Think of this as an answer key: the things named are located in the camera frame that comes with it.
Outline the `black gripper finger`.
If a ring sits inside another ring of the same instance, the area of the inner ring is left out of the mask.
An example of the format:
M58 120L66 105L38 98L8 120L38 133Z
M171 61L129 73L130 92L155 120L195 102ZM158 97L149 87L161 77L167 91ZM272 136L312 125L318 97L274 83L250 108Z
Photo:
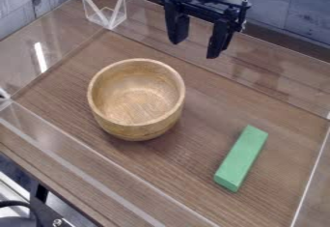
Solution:
M171 0L165 0L165 21L170 41L182 43L189 37L190 17L182 12L182 5Z
M213 34L209 40L209 47L206 58L215 59L221 52L225 50L225 44L227 42L231 33L231 22L229 20L219 19L214 23Z

